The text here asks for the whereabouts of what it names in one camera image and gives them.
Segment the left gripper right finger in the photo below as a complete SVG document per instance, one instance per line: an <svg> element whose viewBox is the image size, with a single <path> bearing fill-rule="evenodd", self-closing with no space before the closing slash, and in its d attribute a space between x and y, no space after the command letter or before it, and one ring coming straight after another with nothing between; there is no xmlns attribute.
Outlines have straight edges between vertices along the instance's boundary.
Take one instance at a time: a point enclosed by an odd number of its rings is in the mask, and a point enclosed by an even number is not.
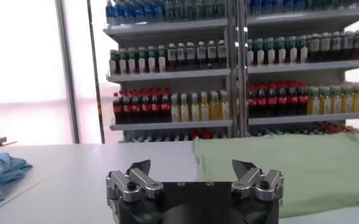
<svg viewBox="0 0 359 224"><path fill-rule="evenodd" d="M270 169L264 173L255 164L232 160L232 167L238 178L231 184L231 196L234 200L255 197L260 201L282 202L284 195L284 176L281 171Z"/></svg>

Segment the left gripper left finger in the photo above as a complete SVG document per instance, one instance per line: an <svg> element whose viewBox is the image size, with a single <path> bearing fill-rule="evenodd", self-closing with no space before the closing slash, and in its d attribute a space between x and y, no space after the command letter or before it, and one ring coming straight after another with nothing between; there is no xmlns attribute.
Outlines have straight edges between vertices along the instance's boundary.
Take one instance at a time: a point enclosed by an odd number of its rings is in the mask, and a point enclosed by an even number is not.
<svg viewBox="0 0 359 224"><path fill-rule="evenodd" d="M125 173L120 170L110 171L106 176L106 193L108 200L122 199L127 203L147 198L160 201L164 197L164 185L153 180L148 174L151 160L133 163Z"/></svg>

